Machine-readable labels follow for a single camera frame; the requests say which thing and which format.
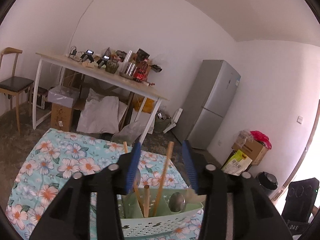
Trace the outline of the steel ladle spoon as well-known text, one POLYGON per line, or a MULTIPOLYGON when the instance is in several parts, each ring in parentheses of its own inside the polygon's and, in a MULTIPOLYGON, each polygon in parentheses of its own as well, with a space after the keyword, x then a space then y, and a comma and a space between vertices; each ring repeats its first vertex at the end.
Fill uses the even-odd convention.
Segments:
POLYGON ((181 212, 185 208, 185 198, 180 192, 175 192, 170 196, 168 207, 171 212, 181 212))

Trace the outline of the green plastic utensil holder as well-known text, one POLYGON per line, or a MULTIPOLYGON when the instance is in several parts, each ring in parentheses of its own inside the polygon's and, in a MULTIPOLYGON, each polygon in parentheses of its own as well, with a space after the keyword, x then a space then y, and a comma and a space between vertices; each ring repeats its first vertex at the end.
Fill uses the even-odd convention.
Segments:
POLYGON ((143 216, 134 193, 118 197, 118 207, 124 237, 128 239, 138 239, 172 232, 203 208, 201 203, 188 203, 181 212, 171 212, 168 207, 168 202, 171 195, 176 192, 185 194, 186 190, 163 190, 163 196, 159 202, 157 213, 153 216, 153 204, 157 189, 150 189, 150 208, 147 218, 143 216))

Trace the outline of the steel canister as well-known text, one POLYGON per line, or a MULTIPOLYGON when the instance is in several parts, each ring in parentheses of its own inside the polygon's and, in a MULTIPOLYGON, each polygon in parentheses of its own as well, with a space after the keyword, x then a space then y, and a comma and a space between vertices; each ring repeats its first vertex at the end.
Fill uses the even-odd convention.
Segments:
POLYGON ((124 74, 126 76, 133 77, 135 70, 136 70, 136 64, 134 62, 129 62, 127 64, 124 74))

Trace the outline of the grey refrigerator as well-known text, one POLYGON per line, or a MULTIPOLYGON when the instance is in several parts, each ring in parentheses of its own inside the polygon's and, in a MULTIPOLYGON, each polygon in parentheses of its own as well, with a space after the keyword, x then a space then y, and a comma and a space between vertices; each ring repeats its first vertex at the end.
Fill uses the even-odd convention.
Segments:
POLYGON ((227 61, 203 60, 172 131, 177 140, 205 150, 227 114, 240 79, 227 61))

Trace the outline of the wooden chopstick bottom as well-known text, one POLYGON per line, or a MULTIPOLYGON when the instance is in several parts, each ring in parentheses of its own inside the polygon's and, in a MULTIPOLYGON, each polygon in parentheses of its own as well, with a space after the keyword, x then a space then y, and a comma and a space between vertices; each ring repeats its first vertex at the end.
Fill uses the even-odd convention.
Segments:
POLYGON ((137 198, 137 201, 138 201, 140 210, 141 210, 141 212, 142 212, 142 214, 143 214, 143 200, 142 200, 142 198, 140 197, 140 192, 139 192, 138 187, 136 187, 136 186, 133 185, 133 190, 132 190, 132 191, 133 191, 133 192, 135 193, 135 195, 136 195, 136 198, 137 198))

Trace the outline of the floral blue tablecloth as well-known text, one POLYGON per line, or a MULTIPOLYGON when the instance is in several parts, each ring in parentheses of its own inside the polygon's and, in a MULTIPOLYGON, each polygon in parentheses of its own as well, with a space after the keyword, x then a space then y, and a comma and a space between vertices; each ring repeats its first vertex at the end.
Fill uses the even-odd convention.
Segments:
MULTIPOLYGON (((93 174, 118 161, 123 146, 86 135, 49 129, 27 156, 15 179, 5 214, 23 239, 28 239, 67 180, 76 172, 93 174)), ((139 187, 157 189, 166 157, 143 151, 138 168, 139 187)), ((186 189, 187 185, 170 161, 163 189, 186 189)), ((197 239, 203 208, 176 230, 138 239, 197 239)))

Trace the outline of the green glass jar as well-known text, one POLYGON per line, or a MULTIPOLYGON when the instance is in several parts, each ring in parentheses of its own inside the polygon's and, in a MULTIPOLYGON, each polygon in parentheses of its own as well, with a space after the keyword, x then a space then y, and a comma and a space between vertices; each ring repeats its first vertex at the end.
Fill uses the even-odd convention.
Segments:
POLYGON ((119 59, 117 57, 111 57, 106 63, 105 71, 111 74, 115 74, 119 67, 119 59))

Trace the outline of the black rice cooker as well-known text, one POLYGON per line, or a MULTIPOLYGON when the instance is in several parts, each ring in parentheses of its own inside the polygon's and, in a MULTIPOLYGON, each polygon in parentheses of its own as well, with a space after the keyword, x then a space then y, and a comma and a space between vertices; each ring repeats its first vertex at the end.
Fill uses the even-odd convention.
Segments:
POLYGON ((271 173, 260 172, 255 179, 268 197, 278 188, 277 178, 271 173))

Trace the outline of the red plastic bag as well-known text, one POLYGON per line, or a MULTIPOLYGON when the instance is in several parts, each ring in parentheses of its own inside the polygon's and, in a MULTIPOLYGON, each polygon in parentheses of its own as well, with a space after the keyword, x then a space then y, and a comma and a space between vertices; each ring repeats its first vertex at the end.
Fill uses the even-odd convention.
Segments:
POLYGON ((269 137, 260 131, 250 131, 253 139, 260 144, 264 145, 268 150, 272 149, 272 144, 269 140, 269 137))

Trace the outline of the wooden chair black seat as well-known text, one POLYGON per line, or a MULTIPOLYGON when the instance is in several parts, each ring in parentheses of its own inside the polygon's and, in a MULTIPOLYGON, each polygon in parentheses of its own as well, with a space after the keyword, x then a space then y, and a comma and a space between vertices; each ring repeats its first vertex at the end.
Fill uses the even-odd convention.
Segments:
POLYGON ((11 77, 1 81, 1 94, 6 95, 8 97, 8 99, 10 100, 10 109, 11 110, 12 110, 13 98, 15 98, 16 122, 17 122, 17 129, 18 129, 19 134, 21 134, 19 97, 22 92, 25 92, 28 94, 29 114, 31 115, 31 112, 32 112, 32 103, 31 103, 32 88, 34 85, 33 80, 28 79, 26 77, 20 77, 20 76, 15 75, 18 56, 22 53, 23 53, 22 50, 12 48, 12 47, 4 48, 1 51, 1 62, 3 60, 4 55, 15 54, 11 77))

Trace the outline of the grey box on carton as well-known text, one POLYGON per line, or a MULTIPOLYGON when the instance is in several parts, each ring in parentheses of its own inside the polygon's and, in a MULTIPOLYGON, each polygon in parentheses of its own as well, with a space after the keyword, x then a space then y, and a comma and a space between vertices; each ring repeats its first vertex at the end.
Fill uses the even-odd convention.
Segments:
POLYGON ((79 90, 72 87, 56 86, 48 91, 48 102, 72 108, 79 97, 79 90))

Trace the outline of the cardboard box by wall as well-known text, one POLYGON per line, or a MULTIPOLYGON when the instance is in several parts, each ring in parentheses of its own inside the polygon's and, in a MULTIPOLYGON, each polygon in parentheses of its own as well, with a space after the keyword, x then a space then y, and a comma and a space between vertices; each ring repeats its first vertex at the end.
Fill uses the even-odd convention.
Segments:
POLYGON ((235 151, 241 150, 252 160, 252 165, 259 165, 263 157, 268 152, 268 148, 266 148, 264 145, 257 142, 256 140, 250 138, 247 139, 241 136, 238 136, 238 138, 232 146, 232 149, 235 151))

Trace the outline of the wooden chopstick top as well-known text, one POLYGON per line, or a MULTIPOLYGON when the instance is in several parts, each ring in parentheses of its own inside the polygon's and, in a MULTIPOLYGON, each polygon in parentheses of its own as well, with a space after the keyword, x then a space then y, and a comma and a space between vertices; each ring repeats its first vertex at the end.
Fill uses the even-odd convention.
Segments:
POLYGON ((167 151, 166 151, 166 160, 165 160, 165 163, 164 163, 163 172, 162 172, 162 175, 161 175, 161 180, 160 180, 160 183, 159 183, 156 199, 155 199, 154 206, 153 206, 153 213, 152 213, 153 217, 156 216, 157 209, 158 209, 158 206, 159 206, 159 202, 160 202, 160 199, 161 199, 161 196, 162 196, 163 186, 164 186, 164 182, 165 182, 165 176, 167 174, 167 169, 168 169, 169 161, 170 161, 171 156, 172 156, 173 148, 174 148, 174 142, 170 141, 169 144, 168 144, 167 151))

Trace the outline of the wooden chopstick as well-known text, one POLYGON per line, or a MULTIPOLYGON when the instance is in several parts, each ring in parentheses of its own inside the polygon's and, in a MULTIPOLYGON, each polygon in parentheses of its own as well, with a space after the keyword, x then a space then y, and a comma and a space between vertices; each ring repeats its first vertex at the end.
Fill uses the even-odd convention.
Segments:
POLYGON ((143 215, 144 218, 148 218, 150 208, 150 186, 144 186, 144 197, 143 197, 143 215))
POLYGON ((159 183, 156 199, 155 199, 154 206, 153 206, 153 213, 152 213, 153 217, 156 216, 157 209, 158 209, 158 206, 159 206, 159 202, 160 202, 160 199, 161 199, 161 196, 162 196, 163 186, 164 186, 164 182, 165 182, 165 176, 167 174, 167 169, 168 169, 169 161, 170 161, 171 156, 172 156, 173 148, 174 148, 174 142, 170 141, 169 144, 168 144, 167 151, 166 151, 166 160, 165 160, 165 163, 164 163, 163 172, 162 172, 162 175, 161 175, 161 180, 160 180, 160 183, 159 183))
POLYGON ((141 210, 141 212, 142 212, 142 214, 143 214, 143 200, 142 200, 142 198, 140 197, 140 192, 139 192, 138 187, 136 187, 136 186, 133 185, 133 190, 132 190, 132 191, 133 191, 133 192, 135 193, 135 195, 136 195, 136 198, 137 198, 137 201, 138 201, 140 210, 141 210))

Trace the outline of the cola bottle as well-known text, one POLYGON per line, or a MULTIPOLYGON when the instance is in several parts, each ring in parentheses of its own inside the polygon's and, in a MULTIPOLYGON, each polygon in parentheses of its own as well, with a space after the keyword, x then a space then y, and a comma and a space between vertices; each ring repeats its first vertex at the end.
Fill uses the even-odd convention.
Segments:
POLYGON ((145 75, 146 71, 148 69, 148 62, 147 61, 141 61, 139 64, 137 64, 137 68, 134 73, 134 80, 137 82, 142 82, 145 75))

